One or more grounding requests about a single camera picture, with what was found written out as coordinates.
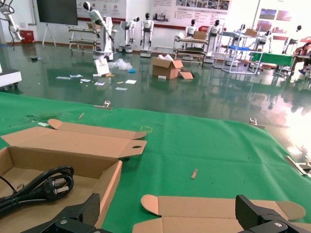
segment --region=wall poster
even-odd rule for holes
[[[83,8],[86,0],[77,0],[78,18],[89,18],[87,10]],[[120,23],[126,19],[127,0],[88,0],[92,7],[98,10],[102,16],[112,17],[114,23]]]
[[[186,27],[192,19],[196,25],[209,26],[219,19],[226,21],[233,0],[152,0],[151,15],[156,26]]]

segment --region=green mat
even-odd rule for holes
[[[94,109],[90,105],[0,93],[0,134],[62,121],[146,130],[141,156],[123,162],[119,187],[103,227],[130,233],[135,223],[156,218],[141,207],[145,194],[290,200],[305,207],[311,222],[311,181],[285,160],[286,150],[265,130],[233,121],[142,110]],[[0,147],[6,146],[0,141]],[[195,179],[191,175],[195,169]]]
[[[260,53],[255,53],[254,57],[252,58],[252,61],[253,62],[258,61],[260,59],[260,56],[261,56]],[[262,55],[261,62],[291,67],[294,62],[294,57],[286,54],[275,54],[264,52]]]

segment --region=small box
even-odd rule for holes
[[[246,29],[245,35],[251,36],[251,37],[256,37],[258,32],[254,29]]]
[[[206,32],[194,32],[193,38],[196,40],[206,40]]]
[[[159,58],[152,58],[152,75],[165,76],[167,79],[175,79],[183,64],[181,61],[168,61]]]

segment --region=white robotic arm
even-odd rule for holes
[[[22,40],[22,37],[19,34],[19,27],[18,25],[16,25],[11,15],[15,11],[11,6],[9,6],[5,2],[6,0],[0,0],[0,12],[4,15],[5,20],[8,21],[10,32],[12,32],[15,35],[17,40]]]

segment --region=cardboard box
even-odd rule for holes
[[[151,60],[152,75],[165,76],[167,79],[175,79],[183,64],[181,61],[168,61],[153,57]]]
[[[206,40],[207,32],[194,32],[193,38],[196,40]]]
[[[74,168],[74,187],[57,202],[31,205],[0,219],[1,233],[18,233],[52,220],[66,206],[85,202],[92,193],[100,195],[100,228],[118,186],[121,157],[142,154],[146,141],[132,140],[145,133],[50,120],[58,130],[34,127],[2,136],[10,147],[0,150],[0,175],[14,187],[28,184],[42,171],[58,166]],[[12,194],[0,182],[0,197]]]
[[[257,206],[277,211],[286,220],[306,215],[300,205],[287,201],[252,200]],[[133,233],[235,233],[243,231],[235,217],[235,199],[156,197],[145,195],[142,206],[161,218],[133,226]],[[306,230],[311,224],[293,223]]]
[[[246,29],[245,35],[251,36],[251,37],[256,37],[258,32],[254,29]]]

